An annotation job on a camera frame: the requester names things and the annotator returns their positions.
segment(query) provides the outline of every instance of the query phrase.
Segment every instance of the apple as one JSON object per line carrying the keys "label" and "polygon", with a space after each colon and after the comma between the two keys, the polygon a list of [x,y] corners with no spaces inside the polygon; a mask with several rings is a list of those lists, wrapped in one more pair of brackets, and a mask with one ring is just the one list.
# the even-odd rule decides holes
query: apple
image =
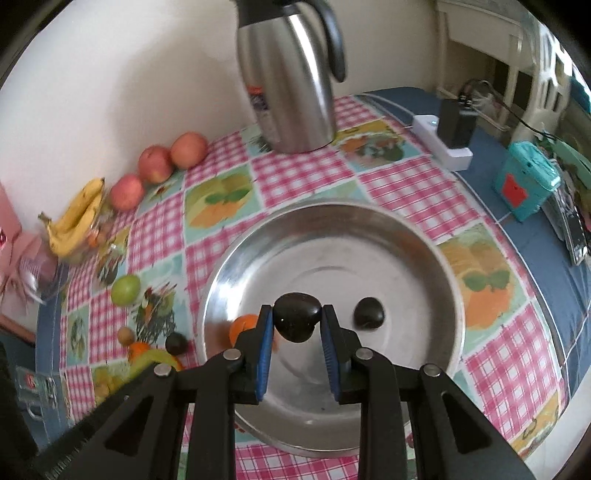
{"label": "apple", "polygon": [[136,208],[144,198],[142,179],[134,173],[123,175],[109,192],[111,205],[118,212]]}
{"label": "apple", "polygon": [[207,139],[197,132],[178,137],[170,147],[170,159],[181,170],[187,170],[207,157]]}
{"label": "apple", "polygon": [[152,145],[139,156],[139,177],[153,185],[162,183],[173,174],[174,166],[170,163],[170,151],[162,145]]}

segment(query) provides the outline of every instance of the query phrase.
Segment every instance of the white wall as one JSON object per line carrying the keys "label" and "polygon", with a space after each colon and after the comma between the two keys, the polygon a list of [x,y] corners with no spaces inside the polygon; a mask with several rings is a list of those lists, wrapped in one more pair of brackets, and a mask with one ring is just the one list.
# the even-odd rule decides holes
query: white wall
{"label": "white wall", "polygon": [[[429,0],[332,0],[349,78],[335,94],[432,89]],[[229,0],[74,0],[0,90],[0,181],[25,228],[58,216],[86,180],[110,183],[153,143],[210,140],[253,121]]]}

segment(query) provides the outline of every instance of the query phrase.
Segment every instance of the black rock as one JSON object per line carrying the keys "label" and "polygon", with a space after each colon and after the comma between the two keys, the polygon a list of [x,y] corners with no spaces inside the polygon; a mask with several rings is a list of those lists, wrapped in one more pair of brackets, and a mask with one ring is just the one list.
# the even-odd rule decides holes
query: black rock
{"label": "black rock", "polygon": [[166,337],[164,347],[170,355],[182,355],[187,351],[187,339],[181,333],[173,332]]}
{"label": "black rock", "polygon": [[373,297],[361,299],[353,312],[353,324],[360,330],[375,330],[382,326],[385,318],[384,307]]}
{"label": "black rock", "polygon": [[322,305],[306,293],[286,293],[273,305],[273,325],[286,340],[305,342],[322,317]]}

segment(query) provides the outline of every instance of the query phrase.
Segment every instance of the white power strip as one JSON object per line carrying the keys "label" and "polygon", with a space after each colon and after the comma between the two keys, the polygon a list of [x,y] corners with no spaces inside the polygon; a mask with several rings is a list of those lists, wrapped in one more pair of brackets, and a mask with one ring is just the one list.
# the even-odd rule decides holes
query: white power strip
{"label": "white power strip", "polygon": [[439,118],[436,115],[415,115],[413,132],[423,140],[443,167],[451,171],[466,170],[472,160],[472,150],[468,147],[447,148],[437,136],[438,121]]}

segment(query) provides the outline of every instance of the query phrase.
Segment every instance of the teal container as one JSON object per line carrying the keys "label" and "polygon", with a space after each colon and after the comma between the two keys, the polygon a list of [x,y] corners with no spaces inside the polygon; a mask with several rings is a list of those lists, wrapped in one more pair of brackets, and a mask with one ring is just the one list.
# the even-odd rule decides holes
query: teal container
{"label": "teal container", "polygon": [[512,143],[508,150],[511,155],[493,187],[523,222],[558,188],[560,173],[531,142]]}

